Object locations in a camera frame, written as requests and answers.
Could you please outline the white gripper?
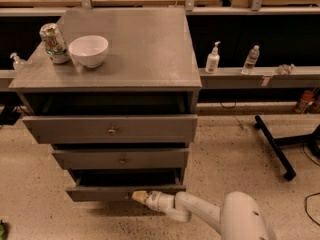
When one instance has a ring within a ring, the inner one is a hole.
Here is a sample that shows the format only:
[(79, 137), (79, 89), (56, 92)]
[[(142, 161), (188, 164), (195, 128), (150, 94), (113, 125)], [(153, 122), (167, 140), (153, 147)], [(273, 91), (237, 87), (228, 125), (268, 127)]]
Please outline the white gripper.
[(174, 208), (174, 196), (159, 191), (152, 191), (149, 194), (144, 190), (134, 191), (132, 199), (158, 212), (167, 213)]

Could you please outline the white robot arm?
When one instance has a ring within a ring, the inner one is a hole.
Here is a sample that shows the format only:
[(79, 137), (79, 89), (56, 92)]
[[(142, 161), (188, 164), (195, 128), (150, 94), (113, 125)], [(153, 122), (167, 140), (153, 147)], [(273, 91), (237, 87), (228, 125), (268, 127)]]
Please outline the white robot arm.
[(179, 222), (189, 222), (196, 215), (219, 233), (222, 240), (276, 240), (273, 227), (258, 203), (242, 192), (229, 193), (221, 207), (187, 192), (171, 195), (142, 190), (135, 191), (132, 199)]

